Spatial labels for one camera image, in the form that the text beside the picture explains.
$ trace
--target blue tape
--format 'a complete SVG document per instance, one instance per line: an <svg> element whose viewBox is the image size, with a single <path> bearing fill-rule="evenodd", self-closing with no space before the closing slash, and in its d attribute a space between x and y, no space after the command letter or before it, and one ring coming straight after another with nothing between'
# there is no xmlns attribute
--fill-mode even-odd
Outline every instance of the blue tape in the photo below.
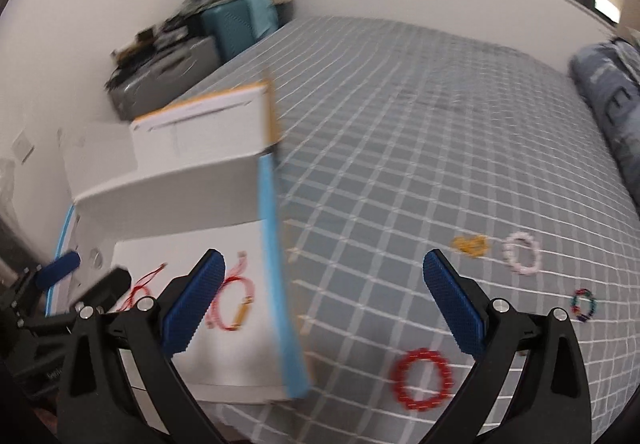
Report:
<svg viewBox="0 0 640 444"><path fill-rule="evenodd" d="M54 255L54 259L58 259L60 257L60 255L62 254L62 246L65 243L65 237L66 237L66 230L68 230L69 228L69 224L71 222L71 217L74 214L74 206L73 204L71 204L71 206L69 207L69 211L66 212L66 218L65 218L65 223L62 224L62 231L60 232L60 237L58 238L58 244L56 246L56 254ZM47 298L46 298L46 302L45 302L45 307L44 307L44 315L45 316L49 316L51 314L51 302L53 301L53 289L54 289L55 285L53 287L49 287L49 289L47 290Z"/></svg>
<svg viewBox="0 0 640 444"><path fill-rule="evenodd" d="M311 385L302 357L302 347L294 332L287 307L287 295L282 276L282 248L278 232L277 200L273 159L271 154L263 155L258 161L258 213L260 219L264 221L262 250L266 260L266 278L270 292L269 304L280 344L282 378L287 390L287 397L300 398L306 395Z"/></svg>

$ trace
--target electrical outlet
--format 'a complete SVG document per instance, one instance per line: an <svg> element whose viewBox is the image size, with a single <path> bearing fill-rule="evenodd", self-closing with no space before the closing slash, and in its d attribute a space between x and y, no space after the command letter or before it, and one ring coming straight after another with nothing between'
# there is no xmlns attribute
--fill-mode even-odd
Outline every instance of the electrical outlet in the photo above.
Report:
<svg viewBox="0 0 640 444"><path fill-rule="evenodd" d="M35 147L27 138L27 135L23 130L20 132L20 135L15 138L14 143L11 145L11 148L14 151L14 157L16 158L16 160L20 161L21 164L24 164L31 153L33 153Z"/></svg>

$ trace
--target gray plaid bedsheet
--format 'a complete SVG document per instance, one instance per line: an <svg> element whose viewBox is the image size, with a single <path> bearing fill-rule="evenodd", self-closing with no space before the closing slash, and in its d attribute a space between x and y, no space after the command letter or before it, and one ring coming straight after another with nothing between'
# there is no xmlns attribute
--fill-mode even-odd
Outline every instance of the gray plaid bedsheet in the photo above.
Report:
<svg viewBox="0 0 640 444"><path fill-rule="evenodd" d="M518 51L382 20L295 20L198 84L188 96L276 77L292 303L315 375L309 396L268 406L205 405L254 442L414 444L445 405L407 411L389 370L429 347L451 363L454 390L471 368L421 278L440 248L489 297L524 312L569 310L577 288L598 298L574 321L590 382L593 437L639 382L639 221L591 113L572 82ZM527 231L543 270L513 273L501 240ZM450 249L485 234L472 259ZM500 423L517 356L486 421ZM415 397L433 365L415 364Z"/></svg>

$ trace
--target cardboard box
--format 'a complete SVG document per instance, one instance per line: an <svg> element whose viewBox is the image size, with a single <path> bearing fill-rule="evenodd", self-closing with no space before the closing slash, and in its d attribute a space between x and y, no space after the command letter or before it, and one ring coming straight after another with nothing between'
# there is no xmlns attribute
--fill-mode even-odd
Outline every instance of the cardboard box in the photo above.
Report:
<svg viewBox="0 0 640 444"><path fill-rule="evenodd" d="M206 249L227 272L246 255L254 302L237 331L197 329L174 365L196 400L267 402L303 397L309 378L287 308L267 85L210 94L148 114L131 125L91 124L69 140L65 169L74 198L59 244L81 267L48 295L47 312L66 312L115 266L153 296L187 274ZM229 325L244 297L235 282L220 293ZM140 293L133 298L142 297ZM116 305L124 305L126 298ZM143 388L123 353L132 386Z"/></svg>

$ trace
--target metal screw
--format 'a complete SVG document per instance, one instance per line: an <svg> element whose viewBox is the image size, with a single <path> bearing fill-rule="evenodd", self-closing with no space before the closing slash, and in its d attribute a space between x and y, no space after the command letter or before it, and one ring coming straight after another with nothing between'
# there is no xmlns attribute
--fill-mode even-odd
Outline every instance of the metal screw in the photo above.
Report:
<svg viewBox="0 0 640 444"><path fill-rule="evenodd" d="M89 319L93 315L94 315L94 308L91 305L82 307L82 310L80 311L80 317L82 319Z"/></svg>
<svg viewBox="0 0 640 444"><path fill-rule="evenodd" d="M96 269L102 268L102 253L97 248L93 248L89 253L89 258L91 259L92 265Z"/></svg>
<svg viewBox="0 0 640 444"><path fill-rule="evenodd" d="M502 298L494 299L493 306L498 312L507 312L509 310L509 303Z"/></svg>
<svg viewBox="0 0 640 444"><path fill-rule="evenodd" d="M564 321L568 318L568 314L564 309L556 307L554 309L554 318L556 318L558 321Z"/></svg>
<svg viewBox="0 0 640 444"><path fill-rule="evenodd" d="M141 298L138 303L136 303L136 307L138 310L142 310L142 312L146 312L151 310L154 307L156 300L154 300L151 296L145 296Z"/></svg>

